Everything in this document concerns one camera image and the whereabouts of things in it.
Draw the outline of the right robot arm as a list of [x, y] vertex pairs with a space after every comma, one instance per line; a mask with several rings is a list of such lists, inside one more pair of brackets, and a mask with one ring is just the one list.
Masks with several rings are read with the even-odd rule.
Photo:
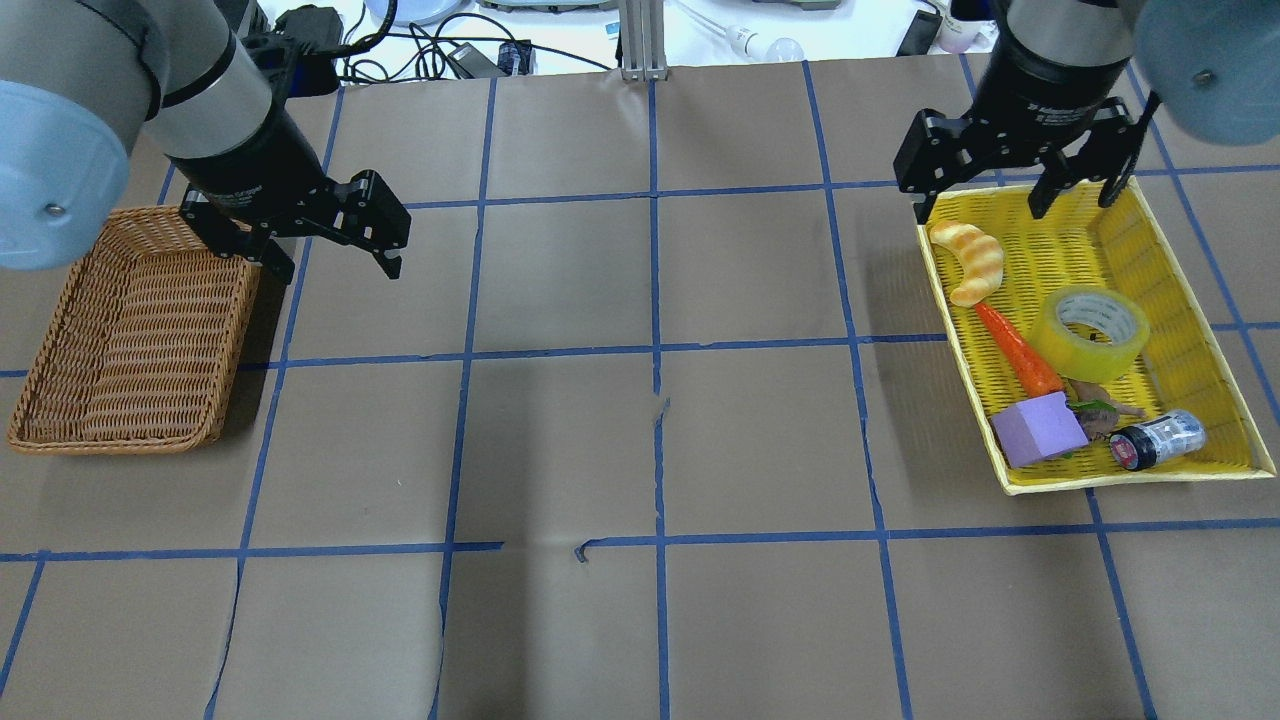
[[972, 106], [914, 115], [893, 159], [925, 224], [938, 196], [988, 170], [1041, 167], [1043, 218], [1083, 182], [1125, 190], [1155, 113], [1204, 143], [1277, 136], [1275, 1], [995, 1], [998, 37]]

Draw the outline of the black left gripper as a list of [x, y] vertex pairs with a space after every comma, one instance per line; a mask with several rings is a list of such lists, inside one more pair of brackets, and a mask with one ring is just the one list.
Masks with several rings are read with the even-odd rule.
[[361, 170], [346, 183], [325, 179], [264, 219], [243, 220], [218, 208], [192, 184], [180, 204], [180, 219], [218, 258], [257, 263], [283, 286], [292, 284], [293, 258], [279, 238], [320, 236], [372, 256], [390, 281], [401, 278], [412, 225], [407, 208], [375, 170]]

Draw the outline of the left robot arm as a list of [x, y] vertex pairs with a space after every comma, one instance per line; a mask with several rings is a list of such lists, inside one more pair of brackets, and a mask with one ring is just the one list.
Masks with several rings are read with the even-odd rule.
[[291, 282], [280, 240], [319, 236], [401, 275], [404, 205], [374, 170], [328, 177], [285, 108], [297, 76], [370, 38], [241, 37], [212, 1], [5, 1], [1, 20], [4, 268], [83, 258], [146, 136], [187, 178], [180, 219], [211, 255]]

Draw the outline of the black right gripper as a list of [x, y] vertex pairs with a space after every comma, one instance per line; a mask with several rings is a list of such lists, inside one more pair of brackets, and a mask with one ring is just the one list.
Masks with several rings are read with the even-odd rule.
[[1039, 220], [1062, 192], [1080, 182], [1100, 182], [1105, 195], [1120, 193], [1160, 106], [1160, 97], [1147, 97], [1135, 117], [1120, 97], [1107, 97], [1076, 129], [1036, 122], [1014, 127], [974, 115], [948, 118], [927, 108], [911, 119], [893, 159], [895, 178], [900, 191], [911, 193], [915, 223], [925, 225], [937, 193], [988, 170], [1042, 165], [1044, 172], [1028, 193], [1030, 215]]

